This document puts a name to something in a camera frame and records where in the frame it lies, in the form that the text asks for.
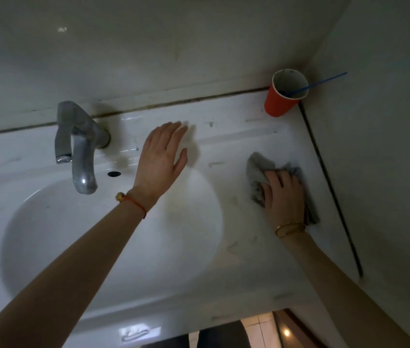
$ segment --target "red paper cup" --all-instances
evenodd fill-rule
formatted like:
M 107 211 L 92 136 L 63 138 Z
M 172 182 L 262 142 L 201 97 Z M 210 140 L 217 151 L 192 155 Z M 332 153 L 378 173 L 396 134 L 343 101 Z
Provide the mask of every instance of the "red paper cup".
M 282 69 L 273 75 L 271 87 L 264 103 L 266 113 L 272 117 L 279 117 L 289 111 L 300 99 L 308 94 L 308 89 L 286 97 L 281 92 L 291 93 L 308 86 L 304 75 L 295 69 Z

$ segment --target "sink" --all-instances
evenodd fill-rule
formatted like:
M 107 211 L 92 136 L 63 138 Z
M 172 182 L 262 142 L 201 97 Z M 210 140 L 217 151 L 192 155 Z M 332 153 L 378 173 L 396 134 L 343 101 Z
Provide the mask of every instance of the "sink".
M 189 124 L 188 164 L 129 240 L 65 346 L 130 348 L 315 301 L 293 257 L 250 199 L 247 158 L 300 166 L 321 222 L 321 249 L 358 279 L 350 244 L 294 107 L 273 118 L 265 92 L 105 117 L 112 141 L 96 150 L 98 189 L 78 194 L 71 165 L 56 165 L 56 126 L 0 134 L 0 311 L 132 187 L 141 147 L 156 126 Z M 120 172 L 110 177 L 110 172 Z M 127 332 L 148 332 L 126 341 Z
M 76 193 L 71 178 L 29 197 L 6 228 L 0 267 L 11 296 L 105 216 L 115 195 L 133 185 L 135 171 L 98 174 L 92 197 Z M 213 259 L 223 232 L 213 187 L 187 168 L 132 235 L 88 311 L 158 298 L 199 276 Z

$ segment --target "gold bracelet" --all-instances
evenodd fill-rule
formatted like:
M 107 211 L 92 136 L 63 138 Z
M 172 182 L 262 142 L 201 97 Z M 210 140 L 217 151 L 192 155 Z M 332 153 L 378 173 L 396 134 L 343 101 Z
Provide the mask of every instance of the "gold bracelet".
M 281 230 L 282 228 L 286 227 L 286 226 L 291 226 L 291 225 L 297 225 L 299 227 L 297 227 L 296 229 L 289 231 L 289 232 L 285 232 L 284 234 L 282 234 L 282 236 L 279 236 L 278 231 Z M 299 232 L 304 232 L 305 231 L 305 224 L 303 222 L 287 222 L 286 224 L 280 225 L 278 227 L 276 227 L 274 233 L 277 235 L 277 237 L 279 239 L 283 239 L 293 233 L 299 233 Z

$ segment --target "chrome faucet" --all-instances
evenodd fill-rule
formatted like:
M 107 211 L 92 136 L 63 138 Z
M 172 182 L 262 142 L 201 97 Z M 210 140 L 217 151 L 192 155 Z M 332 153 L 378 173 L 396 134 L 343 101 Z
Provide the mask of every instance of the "chrome faucet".
M 73 184 L 78 193 L 97 190 L 94 175 L 94 151 L 110 142 L 110 134 L 73 101 L 63 101 L 57 109 L 55 159 L 58 164 L 72 162 Z M 71 137 L 73 136 L 73 153 Z

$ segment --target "blue straw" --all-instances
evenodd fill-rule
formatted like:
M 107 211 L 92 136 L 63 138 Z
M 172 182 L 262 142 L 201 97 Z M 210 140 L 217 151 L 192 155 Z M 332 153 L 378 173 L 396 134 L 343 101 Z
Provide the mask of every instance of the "blue straw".
M 293 92 L 288 93 L 288 94 L 283 94 L 283 95 L 286 96 L 286 97 L 291 97 L 293 94 L 300 93 L 301 91 L 310 89 L 310 88 L 312 88 L 312 87 L 315 87 L 315 86 L 320 85 L 320 84 L 322 84 L 322 83 L 325 83 L 325 82 L 327 82 L 327 81 L 331 81 L 331 80 L 333 80 L 333 79 L 335 79 L 335 78 L 339 78 L 339 77 L 341 77 L 342 75 L 346 75 L 347 73 L 348 73 L 348 72 L 344 72 L 344 73 L 337 74 L 337 75 L 335 75 L 334 77 L 327 78 L 327 79 L 325 79 L 325 80 L 323 80 L 323 81 L 318 81 L 318 82 L 315 83 L 315 84 L 310 84 L 310 85 L 308 85 L 308 86 L 306 86 L 306 87 L 303 87 L 303 88 L 301 88 L 301 89 L 297 89 L 296 91 L 293 91 Z

